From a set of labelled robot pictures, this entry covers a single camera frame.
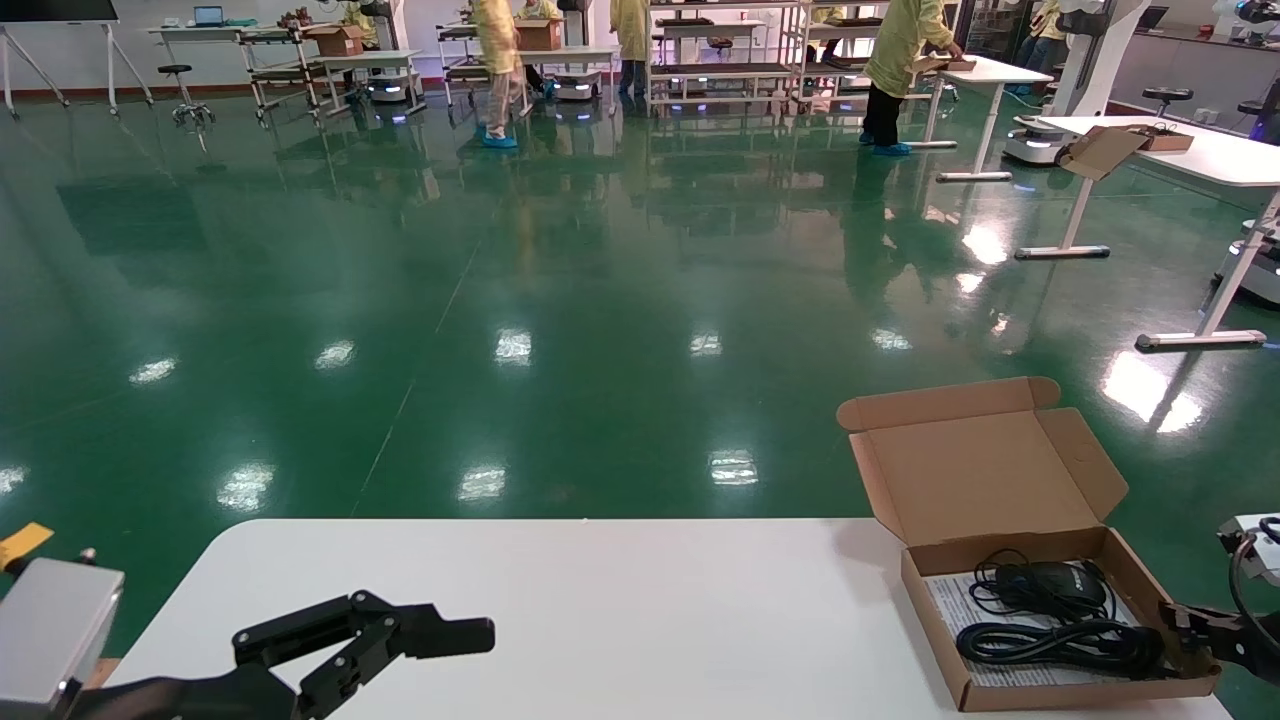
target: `whiteboard stand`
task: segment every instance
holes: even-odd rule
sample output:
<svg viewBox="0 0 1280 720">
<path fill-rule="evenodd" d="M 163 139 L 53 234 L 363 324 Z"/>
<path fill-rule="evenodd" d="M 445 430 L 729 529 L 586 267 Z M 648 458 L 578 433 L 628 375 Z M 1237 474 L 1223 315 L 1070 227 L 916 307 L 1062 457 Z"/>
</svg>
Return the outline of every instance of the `whiteboard stand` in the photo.
<svg viewBox="0 0 1280 720">
<path fill-rule="evenodd" d="M 9 108 L 9 114 L 13 115 L 13 119 L 15 120 L 18 119 L 18 110 L 14 109 L 13 106 L 13 83 L 9 81 L 10 47 L 13 47 L 13 51 L 17 53 L 19 58 L 26 60 L 27 64 L 31 65 L 33 70 L 36 70 L 36 74 L 40 76 L 40 79 L 45 81 L 45 85 L 49 86 L 49 90 L 54 91 L 54 95 L 58 96 L 58 101 L 63 104 L 63 108 L 70 105 L 70 102 L 68 102 L 67 99 L 63 97 L 63 91 L 58 90 L 58 86 L 54 85 L 54 81 L 45 74 L 45 70 L 40 69 L 40 65 L 36 64 L 36 60 L 33 60 L 31 55 L 28 55 L 27 51 L 23 50 L 22 45 L 18 45 L 18 41 L 14 40 L 12 35 L 9 35 L 9 31 L 5 29 L 4 26 L 0 26 L 0 64 L 4 65 L 4 104 Z"/>
<path fill-rule="evenodd" d="M 124 54 L 124 49 L 120 47 L 120 44 L 115 41 L 115 32 L 111 29 L 111 23 L 101 22 L 97 24 L 102 28 L 102 35 L 106 36 L 106 99 L 108 102 L 111 105 L 111 114 L 115 117 L 120 115 L 120 109 L 115 104 L 116 55 L 119 55 L 120 59 L 124 60 L 124 64 L 129 68 L 129 72 L 133 73 L 134 78 L 137 78 L 138 87 L 142 88 L 143 95 L 146 95 L 147 97 L 147 105 L 155 105 L 155 100 L 151 97 L 151 88 L 147 87 L 147 83 L 142 81 L 142 76 L 138 74 L 138 69 L 133 67 L 133 63 L 129 60 L 129 56 Z M 9 108 L 9 114 L 13 115 L 14 119 L 18 119 L 18 110 L 13 105 L 13 83 L 9 81 L 10 47 L 13 47 L 14 53 L 17 53 L 19 58 L 22 58 L 28 65 L 31 65 L 31 69 L 36 70 L 36 74 L 40 76 L 40 79 L 45 81 L 45 85 L 47 85 L 49 88 L 54 91 L 54 95 L 58 96 L 58 101 L 63 104 L 63 108 L 70 106 L 70 102 L 67 100 L 67 97 L 63 96 L 63 91 L 59 90 L 56 85 L 54 85 L 52 78 L 45 74 L 45 70 L 42 70 L 40 65 L 36 64 L 36 59 L 32 58 L 22 47 L 22 45 L 19 45 L 17 40 L 14 40 L 12 35 L 9 35 L 5 26 L 0 26 L 0 41 L 3 41 L 0 42 L 0 64 L 4 65 L 4 104 L 5 106 Z"/>
<path fill-rule="evenodd" d="M 106 99 L 111 104 L 111 114 L 119 117 L 120 109 L 115 106 L 115 55 L 119 55 L 124 64 L 133 73 L 133 77 L 138 81 L 138 87 L 142 88 L 142 94 L 147 96 L 147 105 L 155 105 L 155 99 L 151 97 L 151 88 L 138 74 L 138 69 L 133 67 L 129 56 L 124 54 L 124 49 L 120 44 L 115 41 L 115 32 L 111 31 L 111 23 L 102 23 L 102 33 L 106 35 Z"/>
</svg>

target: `brown box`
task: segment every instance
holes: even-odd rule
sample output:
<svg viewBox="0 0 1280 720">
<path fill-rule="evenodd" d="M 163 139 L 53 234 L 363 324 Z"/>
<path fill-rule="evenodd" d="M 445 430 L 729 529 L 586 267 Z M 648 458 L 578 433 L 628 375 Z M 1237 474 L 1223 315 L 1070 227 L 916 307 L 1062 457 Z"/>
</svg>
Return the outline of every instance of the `brown box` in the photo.
<svg viewBox="0 0 1280 720">
<path fill-rule="evenodd" d="M 320 54 L 326 58 L 349 58 L 365 51 L 365 45 L 361 42 L 365 31 L 356 26 L 316 27 L 305 31 L 302 36 L 315 40 Z"/>
<path fill-rule="evenodd" d="M 1147 150 L 1151 152 L 1176 152 L 1187 150 L 1192 146 L 1192 140 L 1194 140 L 1189 135 L 1183 135 L 1180 132 L 1174 132 L 1171 129 L 1155 131 L 1157 133 L 1155 136 L 1147 135 L 1149 132 L 1153 132 L 1155 128 L 1156 128 L 1155 124 L 1149 126 L 1138 124 L 1138 126 L 1128 126 L 1125 129 L 1144 135 L 1147 137 L 1147 142 L 1143 142 L 1142 147 L 1139 147 L 1138 150 Z"/>
<path fill-rule="evenodd" d="M 1221 674 L 1184 655 L 1160 621 L 1160 583 L 1102 519 L 1128 486 L 1048 378 L 1012 378 L 850 400 L 836 414 L 876 519 L 906 543 L 902 582 L 961 711 L 1199 697 Z M 1143 625 L 1165 637 L 1179 678 L 1079 685 L 977 685 L 924 578 L 969 573 L 1001 548 L 1032 561 L 1092 559 Z"/>
<path fill-rule="evenodd" d="M 975 60 L 970 60 L 969 58 L 960 58 L 957 60 L 952 60 L 950 55 L 923 55 L 920 58 L 916 58 L 915 61 L 911 63 L 911 72 L 919 74 L 919 73 L 927 73 L 929 70 L 946 69 L 963 73 L 965 70 L 972 70 L 977 67 L 978 63 Z"/>
<path fill-rule="evenodd" d="M 1084 137 L 1066 146 L 1057 164 L 1078 176 L 1100 181 L 1144 142 L 1147 136 L 1129 132 L 1125 127 L 1094 126 Z"/>
<path fill-rule="evenodd" d="M 559 50 L 564 46 L 564 20 L 516 20 L 521 50 Z"/>
</svg>

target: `monitor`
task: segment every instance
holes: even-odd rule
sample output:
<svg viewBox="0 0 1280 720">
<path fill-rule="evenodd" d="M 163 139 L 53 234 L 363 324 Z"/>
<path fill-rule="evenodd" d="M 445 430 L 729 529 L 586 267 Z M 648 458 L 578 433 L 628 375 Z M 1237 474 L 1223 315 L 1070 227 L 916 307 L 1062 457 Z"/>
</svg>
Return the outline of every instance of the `monitor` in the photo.
<svg viewBox="0 0 1280 720">
<path fill-rule="evenodd" d="M 0 24 L 91 23 L 120 19 L 111 0 L 0 0 Z"/>
<path fill-rule="evenodd" d="M 1142 12 L 1142 17 L 1138 18 L 1138 29 L 1156 29 L 1160 20 L 1165 18 L 1165 13 L 1169 12 L 1169 5 L 1152 5 Z"/>
<path fill-rule="evenodd" d="M 197 5 L 196 6 L 196 27 L 214 27 L 223 24 L 223 6 L 221 5 Z"/>
</svg>

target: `white desk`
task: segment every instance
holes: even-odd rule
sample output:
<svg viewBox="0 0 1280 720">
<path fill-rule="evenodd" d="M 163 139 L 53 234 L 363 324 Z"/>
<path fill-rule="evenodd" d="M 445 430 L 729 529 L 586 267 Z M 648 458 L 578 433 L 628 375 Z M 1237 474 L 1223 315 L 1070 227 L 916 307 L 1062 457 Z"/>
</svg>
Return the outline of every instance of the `white desk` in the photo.
<svg viewBox="0 0 1280 720">
<path fill-rule="evenodd" d="M 987 161 L 987 147 L 991 145 L 991 133 L 996 129 L 996 117 L 1000 114 L 1000 100 L 1005 94 L 1005 83 L 1025 85 L 1032 82 L 1051 81 L 1050 76 L 1027 70 L 1005 63 L 997 63 L 987 58 L 965 56 L 974 60 L 977 65 L 972 70 L 938 70 L 933 78 L 933 95 L 929 97 L 929 119 L 924 126 L 924 141 L 909 142 L 913 147 L 955 147 L 955 141 L 933 140 L 933 124 L 938 110 L 938 101 L 942 99 L 942 88 L 947 81 L 964 85 L 989 85 L 992 86 L 991 108 L 987 110 L 987 124 L 982 128 L 982 141 L 978 143 L 978 154 L 973 159 L 973 170 L 968 173 L 938 173 L 938 182 L 1006 182 L 1012 179 L 1012 173 L 983 172 L 982 167 Z"/>
<path fill-rule="evenodd" d="M 1073 135 L 1084 135 L 1097 126 L 1132 126 L 1155 124 L 1161 122 L 1153 117 L 1132 115 L 1103 115 L 1101 118 L 1037 118 L 1047 126 L 1064 129 Z M 1280 210 L 1280 147 L 1254 142 L 1224 132 L 1193 127 L 1189 124 L 1178 126 L 1178 132 L 1194 137 L 1192 146 L 1183 152 L 1144 152 L 1138 151 L 1129 156 L 1129 161 L 1151 163 L 1162 168 L 1185 173 L 1188 176 L 1210 181 L 1229 187 L 1272 187 L 1276 188 L 1262 214 L 1253 222 L 1253 227 L 1262 228 L 1263 220 L 1268 220 Z M 1042 258 L 1098 258 L 1107 256 L 1111 250 L 1103 245 L 1076 246 L 1075 232 L 1080 227 L 1080 218 L 1084 215 L 1084 206 L 1093 190 L 1093 181 L 1080 178 L 1080 192 L 1071 205 L 1071 215 L 1066 223 L 1066 233 L 1057 247 L 1023 247 L 1018 250 L 1018 259 Z M 1262 246 L 1262 233 L 1252 232 L 1240 254 L 1236 256 L 1235 269 L 1222 278 L 1217 286 L 1217 293 L 1210 305 L 1208 313 L 1201 319 L 1194 333 L 1158 333 L 1138 336 L 1137 346 L 1142 350 L 1156 347 L 1185 347 L 1188 350 L 1215 350 L 1225 346 L 1239 346 L 1242 343 L 1261 346 L 1266 342 L 1266 336 L 1260 331 L 1219 331 L 1222 315 L 1231 305 L 1240 281 L 1244 279 L 1245 270 Z"/>
<path fill-rule="evenodd" d="M 369 589 L 492 618 L 497 647 L 397 660 L 334 720 L 963 719 L 900 548 L 872 519 L 257 520 L 209 546 L 109 684 L 225 673 L 232 633 Z M 1212 697 L 991 717 L 1230 720 Z"/>
<path fill-rule="evenodd" d="M 617 113 L 618 110 L 618 94 L 614 92 L 614 79 L 613 79 L 613 56 L 617 55 L 617 47 L 595 47 L 588 45 L 575 45 L 570 47 L 561 47 L 559 50 L 521 50 L 520 60 L 529 65 L 604 65 L 600 72 L 603 79 L 608 83 L 608 96 L 609 96 L 609 115 Z M 529 114 L 532 104 L 529 101 L 529 86 L 521 83 L 525 88 L 525 109 L 521 115 Z"/>
<path fill-rule="evenodd" d="M 420 55 L 421 53 L 421 50 L 365 50 L 360 55 L 317 55 L 316 58 L 312 58 L 314 61 L 324 65 L 325 81 L 329 83 L 329 97 L 333 101 L 333 109 L 329 110 L 328 115 L 333 117 L 351 109 L 351 105 L 342 102 L 342 97 L 338 95 L 338 87 L 334 86 L 333 82 L 334 70 L 404 68 L 407 70 L 404 73 L 404 82 L 408 85 L 408 110 L 404 110 L 404 114 L 412 115 L 422 108 L 426 108 L 426 100 L 419 92 L 416 83 L 413 83 L 413 56 Z"/>
</svg>

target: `bar stool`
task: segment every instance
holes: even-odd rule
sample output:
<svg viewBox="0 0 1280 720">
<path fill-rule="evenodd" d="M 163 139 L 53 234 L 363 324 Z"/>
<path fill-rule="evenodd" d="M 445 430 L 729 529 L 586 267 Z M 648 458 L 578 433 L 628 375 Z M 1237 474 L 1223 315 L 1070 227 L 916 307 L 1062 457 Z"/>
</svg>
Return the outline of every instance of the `bar stool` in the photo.
<svg viewBox="0 0 1280 720">
<path fill-rule="evenodd" d="M 1196 94 L 1184 87 L 1148 87 L 1142 91 L 1142 96 L 1148 100 L 1160 100 L 1160 109 L 1156 110 L 1156 117 L 1164 118 L 1170 102 L 1190 100 Z"/>
<path fill-rule="evenodd" d="M 156 68 L 156 72 L 164 76 L 173 76 L 178 81 L 178 91 L 182 92 L 182 104 L 173 110 L 173 122 L 175 124 L 186 124 L 187 118 L 193 119 L 197 124 L 204 124 L 205 115 L 209 115 L 209 122 L 216 122 L 214 111 L 209 109 L 209 105 L 193 102 L 191 94 L 187 92 L 186 83 L 182 82 L 182 73 L 189 73 L 191 65 L 160 65 Z"/>
</svg>

